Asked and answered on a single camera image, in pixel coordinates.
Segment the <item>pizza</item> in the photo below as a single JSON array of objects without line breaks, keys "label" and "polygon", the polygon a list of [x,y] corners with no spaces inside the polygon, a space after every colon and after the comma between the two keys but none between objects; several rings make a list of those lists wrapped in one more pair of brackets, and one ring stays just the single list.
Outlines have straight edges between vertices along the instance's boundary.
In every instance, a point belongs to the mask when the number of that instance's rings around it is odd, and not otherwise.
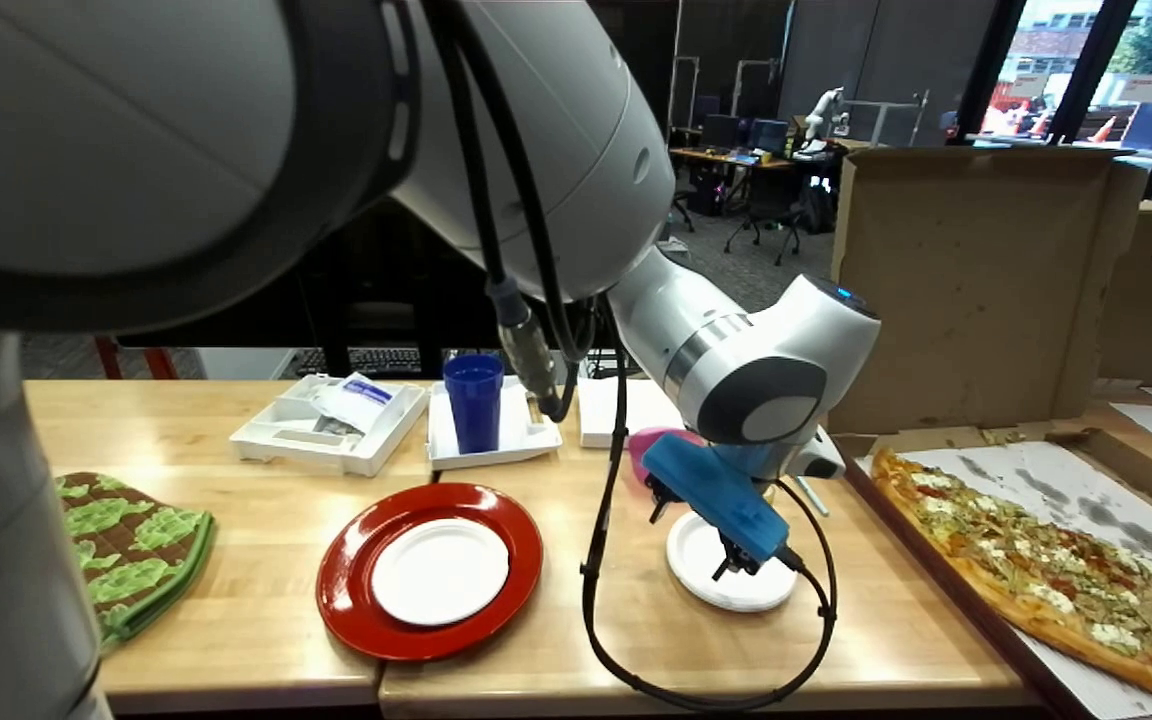
[{"label": "pizza", "polygon": [[871,481],[1012,628],[1152,694],[1152,557],[875,452]]}]

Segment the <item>green rag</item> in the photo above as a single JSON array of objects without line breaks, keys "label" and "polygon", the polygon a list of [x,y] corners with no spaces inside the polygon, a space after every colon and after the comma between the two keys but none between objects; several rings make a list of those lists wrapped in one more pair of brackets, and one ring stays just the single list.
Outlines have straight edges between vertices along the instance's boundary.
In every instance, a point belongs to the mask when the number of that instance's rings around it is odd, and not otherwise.
[{"label": "green rag", "polygon": [[104,651],[145,633],[200,571],[213,512],[162,506],[114,478],[57,478],[69,539],[97,607]]}]

